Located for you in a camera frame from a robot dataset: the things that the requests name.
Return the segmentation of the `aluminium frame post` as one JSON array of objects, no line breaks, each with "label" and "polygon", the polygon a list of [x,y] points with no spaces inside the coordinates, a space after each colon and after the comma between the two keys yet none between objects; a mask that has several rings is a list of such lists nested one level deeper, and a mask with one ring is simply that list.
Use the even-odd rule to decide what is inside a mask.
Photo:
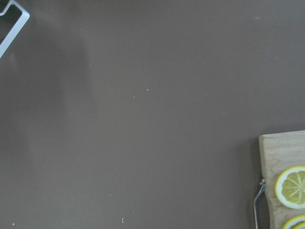
[{"label": "aluminium frame post", "polygon": [[0,1],[0,57],[24,27],[30,14],[16,0]]}]

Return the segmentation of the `lemon slice stack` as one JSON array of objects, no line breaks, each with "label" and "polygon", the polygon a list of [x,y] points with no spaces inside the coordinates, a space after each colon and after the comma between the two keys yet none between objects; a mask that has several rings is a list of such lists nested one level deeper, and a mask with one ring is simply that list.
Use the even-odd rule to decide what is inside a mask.
[{"label": "lemon slice stack", "polygon": [[290,218],[282,227],[282,229],[305,229],[305,216],[299,215]]}]

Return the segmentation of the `lemon slice front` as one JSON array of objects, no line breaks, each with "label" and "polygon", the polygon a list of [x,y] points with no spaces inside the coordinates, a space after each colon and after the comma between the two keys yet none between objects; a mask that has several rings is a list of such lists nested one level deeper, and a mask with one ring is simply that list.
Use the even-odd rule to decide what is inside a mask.
[{"label": "lemon slice front", "polygon": [[305,208],[305,167],[296,166],[284,170],[274,185],[277,199],[292,209]]}]

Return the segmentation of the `wooden cutting board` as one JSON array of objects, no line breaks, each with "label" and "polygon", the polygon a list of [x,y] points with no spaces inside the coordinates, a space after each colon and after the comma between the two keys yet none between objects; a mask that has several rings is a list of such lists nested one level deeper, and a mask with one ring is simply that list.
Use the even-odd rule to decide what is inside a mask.
[{"label": "wooden cutting board", "polygon": [[284,206],[276,197],[275,183],[286,169],[305,166],[305,132],[294,131],[259,136],[262,178],[253,199],[254,228],[259,225],[260,196],[265,196],[268,205],[269,228],[282,229],[292,217],[305,215],[305,209],[292,209]]}]

